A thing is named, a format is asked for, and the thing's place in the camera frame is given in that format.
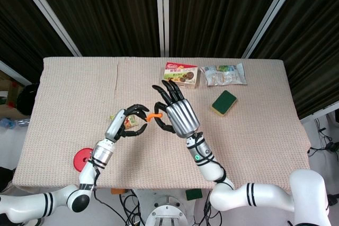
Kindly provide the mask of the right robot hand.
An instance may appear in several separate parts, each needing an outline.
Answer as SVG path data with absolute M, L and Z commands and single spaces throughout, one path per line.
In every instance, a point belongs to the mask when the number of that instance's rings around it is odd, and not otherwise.
M 164 100 L 164 103 L 155 103 L 154 113 L 158 114 L 160 111 L 166 113 L 170 120 L 170 125 L 165 124 L 159 117 L 155 119 L 156 123 L 162 130 L 175 133 L 180 138 L 187 139 L 193 136 L 197 132 L 200 123 L 190 102 L 184 98 L 175 82 L 162 80 L 162 83 L 166 89 L 158 85 L 152 86 Z

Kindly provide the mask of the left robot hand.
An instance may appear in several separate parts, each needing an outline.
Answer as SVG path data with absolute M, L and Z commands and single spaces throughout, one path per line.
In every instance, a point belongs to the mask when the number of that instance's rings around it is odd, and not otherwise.
M 108 129 L 105 132 L 105 138 L 112 141 L 117 142 L 121 137 L 135 137 L 141 135 L 146 127 L 147 123 L 145 123 L 139 130 L 137 131 L 126 131 L 124 126 L 125 119 L 130 115 L 136 115 L 140 119 L 146 121 L 146 112 L 149 112 L 149 109 L 140 104 L 134 104 L 127 109 L 121 109 L 112 120 Z

